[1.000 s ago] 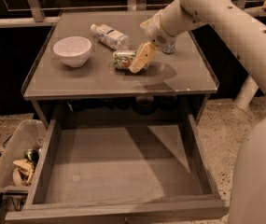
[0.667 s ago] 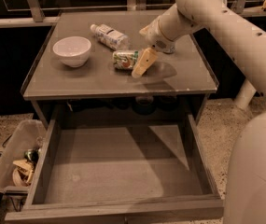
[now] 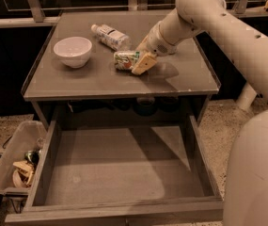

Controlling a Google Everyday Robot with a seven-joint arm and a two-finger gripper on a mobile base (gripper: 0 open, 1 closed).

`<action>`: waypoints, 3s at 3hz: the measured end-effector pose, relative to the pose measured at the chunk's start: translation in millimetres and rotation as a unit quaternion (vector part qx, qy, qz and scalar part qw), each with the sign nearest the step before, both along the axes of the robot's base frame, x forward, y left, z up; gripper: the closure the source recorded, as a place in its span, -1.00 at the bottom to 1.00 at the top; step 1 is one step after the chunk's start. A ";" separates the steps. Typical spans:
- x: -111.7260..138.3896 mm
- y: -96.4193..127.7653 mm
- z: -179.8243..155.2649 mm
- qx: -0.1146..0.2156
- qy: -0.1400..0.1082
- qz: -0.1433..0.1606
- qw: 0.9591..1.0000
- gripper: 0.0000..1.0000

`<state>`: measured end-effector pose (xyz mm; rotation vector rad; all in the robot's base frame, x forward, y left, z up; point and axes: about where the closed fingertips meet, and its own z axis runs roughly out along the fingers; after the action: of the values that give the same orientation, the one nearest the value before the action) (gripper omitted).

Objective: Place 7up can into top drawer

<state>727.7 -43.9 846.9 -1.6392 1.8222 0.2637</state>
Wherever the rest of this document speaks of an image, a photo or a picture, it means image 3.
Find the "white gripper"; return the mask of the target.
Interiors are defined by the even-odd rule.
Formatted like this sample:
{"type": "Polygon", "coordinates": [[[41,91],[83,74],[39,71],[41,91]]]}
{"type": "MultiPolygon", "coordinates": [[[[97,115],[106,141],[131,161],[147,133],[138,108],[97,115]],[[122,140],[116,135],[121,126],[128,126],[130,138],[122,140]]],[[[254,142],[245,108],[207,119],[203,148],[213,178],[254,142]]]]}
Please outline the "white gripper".
{"type": "Polygon", "coordinates": [[[176,42],[176,33],[163,22],[158,22],[135,48],[136,51],[149,52],[138,59],[132,68],[132,73],[140,75],[152,68],[157,63],[156,55],[164,57],[174,54],[177,48],[176,42]]]}

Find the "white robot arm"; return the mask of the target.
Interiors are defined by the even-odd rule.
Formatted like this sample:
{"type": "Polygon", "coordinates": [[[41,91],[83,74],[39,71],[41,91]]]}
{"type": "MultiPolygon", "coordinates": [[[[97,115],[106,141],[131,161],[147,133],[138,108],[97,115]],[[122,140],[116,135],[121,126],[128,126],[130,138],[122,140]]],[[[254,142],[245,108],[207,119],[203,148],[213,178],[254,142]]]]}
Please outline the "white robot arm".
{"type": "MultiPolygon", "coordinates": [[[[268,37],[226,10],[225,0],[175,0],[175,8],[137,46],[174,54],[183,40],[205,31],[268,104],[268,37]]],[[[268,110],[249,120],[229,154],[224,226],[268,226],[268,110]]]]}

